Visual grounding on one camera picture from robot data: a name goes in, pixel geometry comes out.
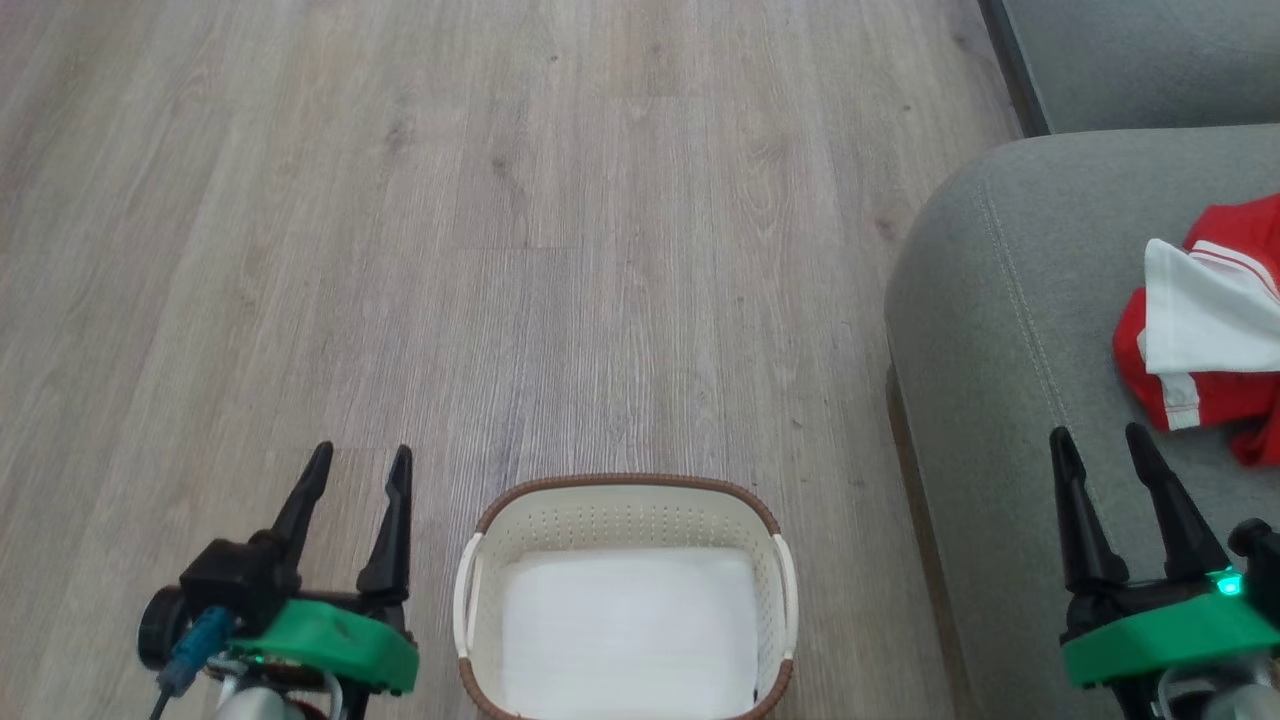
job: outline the laminate floorboard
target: laminate floorboard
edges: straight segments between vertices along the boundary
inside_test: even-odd
[[[0,0],[0,716],[145,716],[146,601],[321,439],[316,588],[416,454],[422,667],[372,719],[475,715],[474,523],[605,470],[778,515],[777,717],[952,716],[882,296],[1014,128],[974,0]]]

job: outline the sofa cushion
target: sofa cushion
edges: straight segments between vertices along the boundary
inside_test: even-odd
[[[1280,120],[1275,0],[991,0],[1050,132]]]
[[[893,363],[973,693],[984,717],[1119,717],[1073,689],[1048,434],[1070,428],[1134,578],[1164,561],[1125,448],[1142,419],[1111,334],[1143,246],[1180,241],[1208,204],[1280,191],[1280,126],[1025,140],[957,173],[895,270]],[[1215,532],[1280,521],[1280,473],[1245,470],[1224,429],[1157,438]]]

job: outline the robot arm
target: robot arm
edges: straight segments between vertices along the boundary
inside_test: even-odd
[[[1125,429],[1165,544],[1165,578],[1129,582],[1088,493],[1066,428],[1050,436],[1062,568],[1071,601],[1059,641],[1076,687],[1107,687],[1126,720],[1280,720],[1272,652],[1280,648],[1280,536],[1240,524],[1233,568],[1147,430]]]
[[[403,610],[412,454],[401,446],[392,462],[387,512],[355,593],[308,592],[298,575],[332,459],[332,443],[317,446],[270,529],[247,543],[215,539],[178,585],[151,598],[137,650],[159,673],[152,719],[201,669],[223,682],[216,720],[361,720],[371,694],[412,692],[419,655]],[[328,694],[328,715],[291,700],[293,692]]]

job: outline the laundry basket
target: laundry basket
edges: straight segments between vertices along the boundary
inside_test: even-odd
[[[507,492],[453,589],[462,683],[495,720],[756,720],[791,679],[797,621],[764,503],[677,475]]]

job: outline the green led light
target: green led light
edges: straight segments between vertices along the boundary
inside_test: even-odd
[[[1222,594],[1240,594],[1243,585],[1240,578],[1222,578],[1217,582],[1217,592]]]

